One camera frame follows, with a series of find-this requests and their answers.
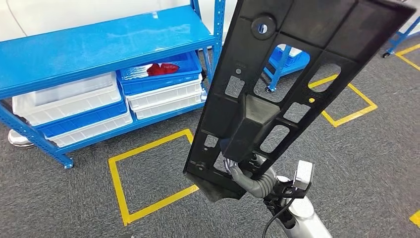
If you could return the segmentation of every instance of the yellow tape square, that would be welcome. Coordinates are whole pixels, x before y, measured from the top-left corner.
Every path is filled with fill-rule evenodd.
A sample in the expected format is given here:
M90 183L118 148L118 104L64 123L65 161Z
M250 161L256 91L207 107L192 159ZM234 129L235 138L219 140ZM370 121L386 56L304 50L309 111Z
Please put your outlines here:
M416 213L410 216L410 221L412 221L414 224L420 227L420 210L418 210Z
M414 68L420 70L420 66L416 65L415 63L411 62L410 60L408 60L406 57L403 56L403 55L405 55L407 53L410 53L411 51L416 50L418 48L420 48L420 44L417 44L417 45L415 45L413 47L410 47L408 49L405 49L403 51L397 52L397 53L395 53L395 55L398 56L400 59L402 59L407 64L409 64L409 65L413 66Z
M324 79L321 79L321 80L319 80L319 81L316 81L316 82L313 82L313 83L311 83L311 84L309 84L308 85L308 87L309 88L314 88L314 87L317 87L317 86L320 86L320 85L322 85L322 84L324 84L324 83L327 83L327 82L329 82L329 81L332 81L332 80L334 80L336 77L338 76L338 74L334 74L334 75L332 75L332 76L330 76L330 77L327 77L327 78L324 78ZM367 107L367 108L364 108L364 109L362 109L362 110L360 110L360 111L357 111L357 112L355 112L355 113L352 113L352 114L350 114L350 115L348 115L348 116L345 116L345 117L343 117L343 118L341 118L341 119L338 119L338 120L334 120L325 110L324 111L322 111L321 112L321 114L327 119L327 121L331 124L331 125L333 125L334 127L338 127L339 125L342 125L342 124L344 124L344 123L346 123L346 122L349 122L349 121L351 121L351 120L353 120L353 119L356 119L356 118L358 118L358 117L360 117L360 116L362 116L362 115L364 115L364 114L366 114L366 113L368 113L368 112L371 112L371 111L373 111L373 110L375 110L375 109L377 109L378 108L378 106L375 104L375 103L373 103L369 98L367 98L361 91L359 91L355 86L353 86L351 83L349 83L348 85L347 85L349 88L351 88L357 95L359 95L363 100L365 100L368 104L369 104L369 106Z
M182 191L179 191L159 202L156 202L146 208L143 208L140 211L137 211L133 214L129 214L128 211L128 207L127 207L127 202L125 200L125 195L124 195L124 191L122 189L122 185L121 185L121 180L119 178L119 174L118 174L118 169L117 169L117 161L123 160L125 158L128 158L130 156L136 155L138 153L144 152L146 150L152 149L154 147L157 147L159 145L162 145L164 143L167 143L171 140L174 140L176 138L179 138L181 136L186 136L188 141L191 143L193 143L193 134L191 133L191 131L189 129L185 129L183 131L177 132L175 134L169 135L167 137L164 137L162 139L159 139L157 141L154 141L152 143L143 145L139 148L127 151L125 153L122 153L120 155L117 155L115 157L109 158L108 159L108 163L109 163L109 170L111 172L111 176L112 176L112 181L114 184L114 189L115 189L115 194L118 200L118 206L121 212L121 217L122 217L122 222L124 224L124 226L127 226L128 224L144 217L147 216L157 210L159 210L162 207L165 207L197 190L199 190L199 188L196 185L192 185Z

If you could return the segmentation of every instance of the shelf foot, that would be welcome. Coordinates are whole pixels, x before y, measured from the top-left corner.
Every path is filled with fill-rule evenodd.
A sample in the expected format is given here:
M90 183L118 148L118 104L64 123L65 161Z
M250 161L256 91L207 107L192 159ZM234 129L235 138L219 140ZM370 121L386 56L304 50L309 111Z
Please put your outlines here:
M70 169L70 168L72 168L72 167L73 167L73 162L71 162L71 163L69 163L69 164L64 165L64 168L65 168L65 169Z
M390 53L386 52L386 53L384 53L384 54L382 55L382 58L386 58L386 57L388 57L388 56L390 56L390 55L391 55Z
M23 135L20 135L15 130L11 129L7 134L7 139L10 144L18 148L32 148L35 146L34 143L30 142L28 138Z

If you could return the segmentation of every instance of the gray carpet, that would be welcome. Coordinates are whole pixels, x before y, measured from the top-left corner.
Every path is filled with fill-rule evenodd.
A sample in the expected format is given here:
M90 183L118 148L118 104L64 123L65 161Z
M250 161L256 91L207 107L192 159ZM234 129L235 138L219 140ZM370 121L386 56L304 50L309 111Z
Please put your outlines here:
M411 39L400 49L418 43ZM407 58L419 63L419 53ZM281 97L296 75L280 80L279 90L266 97ZM298 160L315 162L308 197L334 237L420 237L409 221L420 209L419 78L417 69L396 56L376 55L352 84L378 109L337 128L319 116L274 164L278 174L292 177ZM256 88L260 94L263 80ZM339 119L366 106L346 89L327 112ZM260 200L245 195L210 203L200 191L123 226L108 158L185 128L194 133L200 114L80 149L71 153L75 167L69 170L37 148L11 146L0 124L0 237L260 237L270 219ZM188 150L181 137L117 162L130 213L192 185L182 176ZM285 235L273 225L267 237Z

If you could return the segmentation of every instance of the black cable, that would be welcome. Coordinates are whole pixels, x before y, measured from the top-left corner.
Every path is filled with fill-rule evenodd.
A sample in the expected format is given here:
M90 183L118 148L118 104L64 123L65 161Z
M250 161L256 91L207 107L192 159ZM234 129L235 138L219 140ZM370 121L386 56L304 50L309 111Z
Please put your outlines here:
M283 207L283 209L281 209L279 212L277 212L276 215L274 215L268 222L267 225L264 228L264 231L262 232L262 238L265 238L265 234L267 233L268 227L271 225L271 223L273 223L273 221L275 219L277 219L284 211L287 210L287 208L290 207L290 205L292 205L292 202L295 200L295 198L292 198L287 204L286 206Z

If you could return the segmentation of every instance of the blue metal shelf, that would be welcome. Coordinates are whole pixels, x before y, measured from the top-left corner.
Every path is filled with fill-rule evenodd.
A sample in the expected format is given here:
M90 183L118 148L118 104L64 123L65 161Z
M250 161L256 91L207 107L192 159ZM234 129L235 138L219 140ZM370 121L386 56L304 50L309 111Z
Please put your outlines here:
M302 55L298 60L296 60L292 65L287 65L286 60L291 49L292 48L290 46L286 46L279 60L275 59L275 57L270 57L268 62L274 67L274 74L271 73L268 68L264 68L264 73L266 73L267 76L271 79L270 84L267 86L271 92L276 90L276 85L280 77L304 69L311 59L311 57L306 52L301 52Z
M182 109L179 109L179 110L176 110L176 111L160 114L160 115L157 115L157 116L154 116L154 117L151 117L151 118L145 118L145 119L141 119L141 120L137 119L136 115L131 111L131 117L133 118L133 123L131 123L129 125L126 125L124 127L109 131L107 133L100 134L98 136L95 136L95 137L92 137L92 138L89 138L89 139L86 139L86 140L82 140L82 141L77 142L75 144L59 148L57 152L62 153L62 154L68 153L68 152L86 147L88 145L92 145L92 144L110 139L112 137L122 135L122 134L130 132L132 130L136 130L136 129L151 125L153 123L156 123L156 122L159 122L159 121L162 121L162 120L166 120L166 119L181 115L183 113L187 113L187 112L193 111L195 109L201 108L201 107L204 106L205 102L206 101L203 100L201 103L198 103L198 104L186 107L186 108L182 108Z
M396 33L397 39L396 40L392 40L392 39L389 40L389 42L391 43L392 46L389 49L386 50L386 52L382 55L382 57L386 58L390 54L393 54L395 49L398 47L398 45L401 42L403 42L405 39L419 35L420 32L412 33L412 30L414 30L414 28L418 24L420 24L420 16L417 17L417 19L408 27L408 29L405 32L397 31L397 33Z
M214 43L189 5L0 42L0 99Z
M216 71L217 62L219 61L220 54L222 52L225 5L225 0L215 0L213 32L214 36L216 37L216 44L213 47L213 71Z

